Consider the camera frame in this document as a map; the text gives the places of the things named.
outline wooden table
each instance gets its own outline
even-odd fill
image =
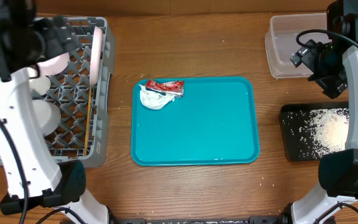
[[[86,171],[88,189],[101,203],[119,218],[241,218],[278,214],[317,183],[317,161],[286,159],[278,115],[285,104],[330,99],[305,78],[272,78],[264,36],[273,15],[108,18],[117,37],[108,104],[110,138],[104,165]],[[141,167],[132,160],[132,89],[139,80],[230,75],[246,77],[254,87],[260,137],[260,156],[255,162]],[[338,100],[347,100],[347,92]],[[0,199],[6,188],[0,169]],[[27,223],[35,223],[48,211],[31,210]],[[19,216],[5,217],[0,212],[0,223],[16,223]],[[46,223],[63,219],[54,215]],[[358,215],[346,208],[337,213],[337,220],[358,223]]]

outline black baking tray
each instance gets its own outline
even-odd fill
[[[291,161],[320,160],[319,154],[311,147],[314,144],[311,132],[304,129],[299,132],[299,129],[304,125],[305,121],[313,118],[309,111],[340,108],[349,109],[349,102],[335,101],[284,105],[281,108],[280,125],[287,159]]]

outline clear plastic container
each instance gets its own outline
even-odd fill
[[[325,13],[273,16],[270,29],[265,36],[266,55],[270,73],[274,78],[307,77],[312,72],[305,66],[298,68],[292,64],[290,57],[301,46],[295,37],[308,29],[327,29]],[[306,34],[300,38],[303,43],[313,39],[316,42],[330,42],[326,34]]]

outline red snack wrapper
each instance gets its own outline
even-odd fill
[[[159,93],[173,94],[177,98],[181,98],[185,92],[185,81],[157,83],[154,80],[148,80],[145,86]]]

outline blue tray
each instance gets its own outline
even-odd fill
[[[185,81],[185,94],[150,110],[135,85],[131,154],[142,166],[245,164],[259,155],[252,85],[242,77],[158,79]],[[145,85],[147,80],[138,84]]]

